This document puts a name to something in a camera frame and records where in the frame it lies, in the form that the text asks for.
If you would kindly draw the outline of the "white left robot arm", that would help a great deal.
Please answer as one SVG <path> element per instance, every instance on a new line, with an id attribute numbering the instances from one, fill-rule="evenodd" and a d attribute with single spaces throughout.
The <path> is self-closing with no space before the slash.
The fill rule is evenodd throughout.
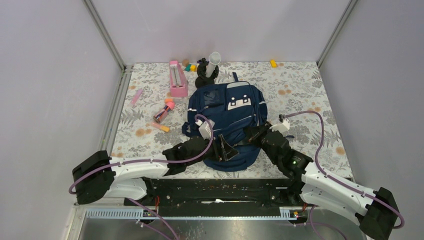
<path id="1" fill-rule="evenodd" d="M 142 158 L 112 157 L 99 150 L 72 170 L 68 192 L 76 196 L 79 205 L 102 198 L 128 198 L 148 206 L 154 202 L 155 192 L 147 187 L 145 178 L 177 175 L 204 160 L 226 163 L 238 154 L 222 135 L 210 139 L 195 136 L 157 156 Z"/>

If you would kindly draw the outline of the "navy blue backpack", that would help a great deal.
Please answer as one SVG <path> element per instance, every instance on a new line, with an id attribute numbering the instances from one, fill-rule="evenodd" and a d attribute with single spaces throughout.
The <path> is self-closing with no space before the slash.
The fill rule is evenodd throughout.
<path id="1" fill-rule="evenodd" d="M 239 154 L 227 162 L 205 159 L 217 171 L 237 172 L 247 169 L 257 159 L 260 148 L 244 140 L 244 128 L 264 125 L 268 107 L 263 93 L 247 81 L 220 83 L 197 88 L 188 100 L 187 121 L 181 130 L 187 137 L 202 137 L 196 120 L 214 121 L 211 136 L 223 135 Z"/>

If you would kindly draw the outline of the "pink-capped marker tube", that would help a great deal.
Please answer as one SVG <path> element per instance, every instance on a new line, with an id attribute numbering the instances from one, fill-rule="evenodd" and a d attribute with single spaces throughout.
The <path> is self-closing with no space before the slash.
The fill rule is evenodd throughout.
<path id="1" fill-rule="evenodd" d="M 153 116 L 153 120 L 158 124 L 162 123 L 168 114 L 175 108 L 175 105 L 173 101 L 165 103 L 164 107 Z"/>

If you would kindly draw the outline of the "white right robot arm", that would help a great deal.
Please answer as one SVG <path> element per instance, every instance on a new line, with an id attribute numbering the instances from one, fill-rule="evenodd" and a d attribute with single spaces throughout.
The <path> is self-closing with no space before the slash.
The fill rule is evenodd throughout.
<path id="1" fill-rule="evenodd" d="M 280 172 L 291 179 L 287 201 L 303 202 L 332 211 L 352 221 L 374 240 L 389 239 L 400 219 L 393 193 L 359 185 L 329 170 L 320 169 L 311 157 L 290 147 L 289 141 L 266 123 L 244 128 L 249 143 L 261 148 Z"/>

